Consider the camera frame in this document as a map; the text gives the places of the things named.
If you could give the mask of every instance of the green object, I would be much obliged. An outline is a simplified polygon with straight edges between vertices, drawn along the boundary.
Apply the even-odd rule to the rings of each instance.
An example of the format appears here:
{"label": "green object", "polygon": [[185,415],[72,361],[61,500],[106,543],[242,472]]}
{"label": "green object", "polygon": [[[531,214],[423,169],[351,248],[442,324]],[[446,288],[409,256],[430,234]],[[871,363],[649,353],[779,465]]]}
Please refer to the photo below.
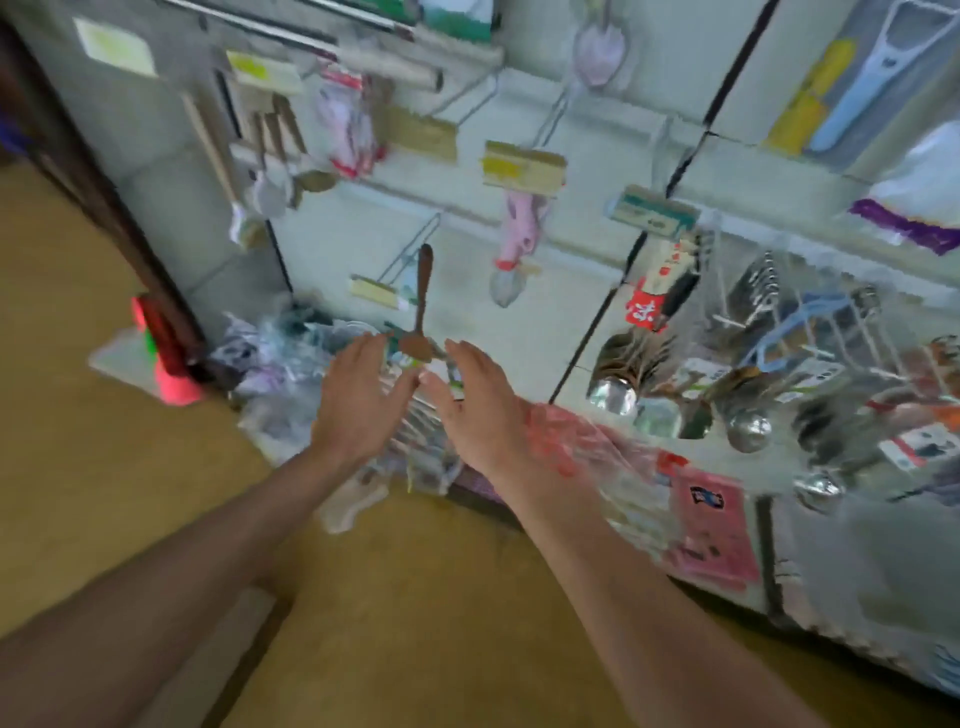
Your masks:
{"label": "green object", "polygon": [[156,356],[156,341],[154,341],[154,336],[149,331],[143,332],[143,343],[147,347],[147,351],[150,352],[150,355]]}
{"label": "green object", "polygon": [[427,27],[448,36],[473,42],[489,43],[492,38],[490,21],[478,20],[462,12],[442,8],[424,8],[423,22]]}

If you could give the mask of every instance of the brown spatula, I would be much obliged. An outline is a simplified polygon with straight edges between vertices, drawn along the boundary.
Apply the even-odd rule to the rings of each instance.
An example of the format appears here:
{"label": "brown spatula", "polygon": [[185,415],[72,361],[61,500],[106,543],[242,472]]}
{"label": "brown spatula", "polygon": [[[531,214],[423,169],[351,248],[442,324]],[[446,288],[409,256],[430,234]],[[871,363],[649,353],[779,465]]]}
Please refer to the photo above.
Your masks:
{"label": "brown spatula", "polygon": [[420,247],[420,259],[417,262],[417,324],[413,333],[406,333],[400,339],[400,351],[424,363],[433,361],[433,344],[423,335],[423,313],[426,310],[426,289],[430,285],[433,273],[433,248],[424,244]]}

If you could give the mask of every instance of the right hand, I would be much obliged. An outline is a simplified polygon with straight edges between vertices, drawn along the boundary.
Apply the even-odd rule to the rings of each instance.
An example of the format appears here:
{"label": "right hand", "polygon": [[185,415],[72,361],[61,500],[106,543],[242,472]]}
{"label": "right hand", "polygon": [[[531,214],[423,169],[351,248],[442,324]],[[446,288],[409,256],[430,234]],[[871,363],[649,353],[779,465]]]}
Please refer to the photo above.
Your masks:
{"label": "right hand", "polygon": [[446,340],[446,352],[464,378],[464,400],[456,401],[435,374],[420,386],[437,407],[453,447],[488,480],[499,479],[532,460],[520,400],[503,370],[472,344]]}

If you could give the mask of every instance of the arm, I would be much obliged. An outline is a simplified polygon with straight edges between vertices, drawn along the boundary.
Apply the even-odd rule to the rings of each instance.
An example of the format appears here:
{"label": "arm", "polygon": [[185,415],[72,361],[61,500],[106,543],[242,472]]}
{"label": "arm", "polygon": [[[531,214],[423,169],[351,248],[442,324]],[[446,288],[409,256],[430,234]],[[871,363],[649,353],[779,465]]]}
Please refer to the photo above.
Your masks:
{"label": "arm", "polygon": [[464,459],[514,510],[563,587],[627,712],[640,725],[825,725],[604,520],[600,497],[538,463],[503,371],[470,344],[447,342],[464,378],[456,403],[423,385]]}
{"label": "arm", "polygon": [[331,365],[310,448],[0,642],[4,723],[126,725],[273,549],[391,436],[416,377],[383,395],[383,348],[362,337]]}

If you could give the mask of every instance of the dark door frame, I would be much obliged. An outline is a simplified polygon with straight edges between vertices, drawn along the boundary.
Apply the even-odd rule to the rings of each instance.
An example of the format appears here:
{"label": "dark door frame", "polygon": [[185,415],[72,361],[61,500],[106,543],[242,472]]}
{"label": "dark door frame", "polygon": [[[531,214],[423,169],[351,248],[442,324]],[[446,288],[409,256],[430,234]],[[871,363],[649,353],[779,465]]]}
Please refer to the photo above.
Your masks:
{"label": "dark door frame", "polygon": [[[34,162],[102,228],[170,322],[191,362],[207,343],[186,299],[84,142],[27,44],[0,17],[0,110],[35,143]],[[52,162],[56,173],[46,163]]]}

